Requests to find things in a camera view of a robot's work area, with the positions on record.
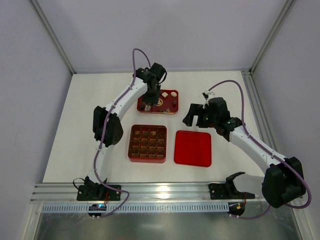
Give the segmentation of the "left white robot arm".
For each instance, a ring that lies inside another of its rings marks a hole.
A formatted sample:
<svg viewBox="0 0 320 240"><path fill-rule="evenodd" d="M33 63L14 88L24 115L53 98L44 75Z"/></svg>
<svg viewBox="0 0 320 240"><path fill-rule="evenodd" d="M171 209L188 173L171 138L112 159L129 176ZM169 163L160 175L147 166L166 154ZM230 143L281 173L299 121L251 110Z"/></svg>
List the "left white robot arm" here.
<svg viewBox="0 0 320 240"><path fill-rule="evenodd" d="M78 186L78 201L119 201L120 185L108 185L107 173L114 146L120 142L124 130L122 118L138 98L148 105L156 105L161 91L161 83L167 71L159 63L150 68L134 71L128 86L105 107L97 106L93 111L92 131L97 147L92 170Z"/></svg>

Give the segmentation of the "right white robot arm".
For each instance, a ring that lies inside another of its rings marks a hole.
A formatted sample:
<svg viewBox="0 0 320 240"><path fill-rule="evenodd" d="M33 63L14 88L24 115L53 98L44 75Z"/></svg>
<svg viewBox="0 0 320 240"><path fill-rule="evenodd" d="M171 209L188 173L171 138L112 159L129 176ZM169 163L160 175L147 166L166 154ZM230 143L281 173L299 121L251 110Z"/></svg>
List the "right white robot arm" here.
<svg viewBox="0 0 320 240"><path fill-rule="evenodd" d="M287 158L244 128L242 120L231 117L222 97L207 99L205 104L192 103L182 122L190 127L194 117L199 128L214 128L218 135L240 148L262 170L264 176L237 172L228 176L225 187L233 198L249 193L265 198L274 208L279 208L303 196L307 189L301 162L296 157Z"/></svg>

